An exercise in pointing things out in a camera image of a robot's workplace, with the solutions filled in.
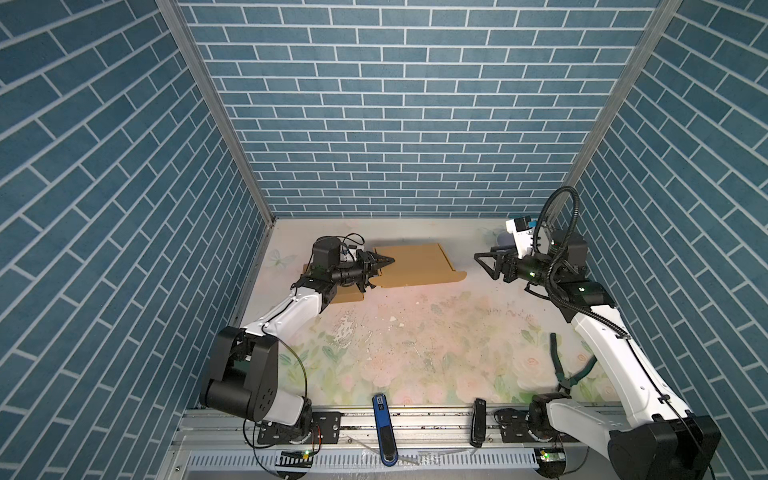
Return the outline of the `cardboard box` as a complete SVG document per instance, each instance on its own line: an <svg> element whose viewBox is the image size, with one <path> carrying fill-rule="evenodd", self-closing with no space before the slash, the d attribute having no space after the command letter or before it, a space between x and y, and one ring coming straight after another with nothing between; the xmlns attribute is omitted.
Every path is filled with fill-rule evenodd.
<svg viewBox="0 0 768 480"><path fill-rule="evenodd" d="M362 268L351 262L333 267L306 265L295 287L318 293L321 309L330 304L353 303L364 299L365 284Z"/></svg>

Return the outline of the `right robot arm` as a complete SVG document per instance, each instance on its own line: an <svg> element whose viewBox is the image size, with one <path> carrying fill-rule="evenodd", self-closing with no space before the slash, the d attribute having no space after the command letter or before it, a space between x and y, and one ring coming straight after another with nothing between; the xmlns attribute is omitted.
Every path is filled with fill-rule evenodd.
<svg viewBox="0 0 768 480"><path fill-rule="evenodd" d="M567 376L550 339L557 387L532 398L525 421L538 442L570 437L606 458L621 479L705 479L721 431L708 415L697 415L663 380L628 332L616 302L587 277L588 244L576 234L556 230L541 238L532 230L510 246L477 253L475 261L494 280L523 280L532 293L558 308L587 344L592 356ZM603 414L572 398L574 386L601 366L617 392L620 414Z"/></svg>

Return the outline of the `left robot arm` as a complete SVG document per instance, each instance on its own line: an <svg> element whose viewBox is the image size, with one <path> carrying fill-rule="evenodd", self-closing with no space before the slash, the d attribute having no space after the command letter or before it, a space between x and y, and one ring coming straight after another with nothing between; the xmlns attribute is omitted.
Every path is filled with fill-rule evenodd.
<svg viewBox="0 0 768 480"><path fill-rule="evenodd" d="M341 287L360 292L371 279L395 263L391 257L357 250L351 261L341 260L341 248L312 255L289 295L268 313L242 327L228 326L214 339L201 379L199 402L256 424L265 422L302 439L313 427L311 400L278 386L280 348L309 320L325 310Z"/></svg>

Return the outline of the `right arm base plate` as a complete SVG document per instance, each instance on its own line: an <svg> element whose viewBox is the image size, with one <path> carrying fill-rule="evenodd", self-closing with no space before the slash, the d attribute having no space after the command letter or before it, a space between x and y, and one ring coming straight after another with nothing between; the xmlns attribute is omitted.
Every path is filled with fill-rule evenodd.
<svg viewBox="0 0 768 480"><path fill-rule="evenodd" d="M549 427L531 427L527 410L501 408L493 412L503 443L578 443L578 440Z"/></svg>

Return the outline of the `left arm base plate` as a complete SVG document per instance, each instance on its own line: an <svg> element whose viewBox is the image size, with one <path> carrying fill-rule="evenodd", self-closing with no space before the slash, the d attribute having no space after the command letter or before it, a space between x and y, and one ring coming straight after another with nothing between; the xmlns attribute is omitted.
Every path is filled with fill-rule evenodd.
<svg viewBox="0 0 768 480"><path fill-rule="evenodd" d="M262 422L256 441L260 445L287 445L308 443L313 434L320 434L322 443L337 444L341 430L342 413L339 411L316 411L311 417L302 414L294 425L277 422Z"/></svg>

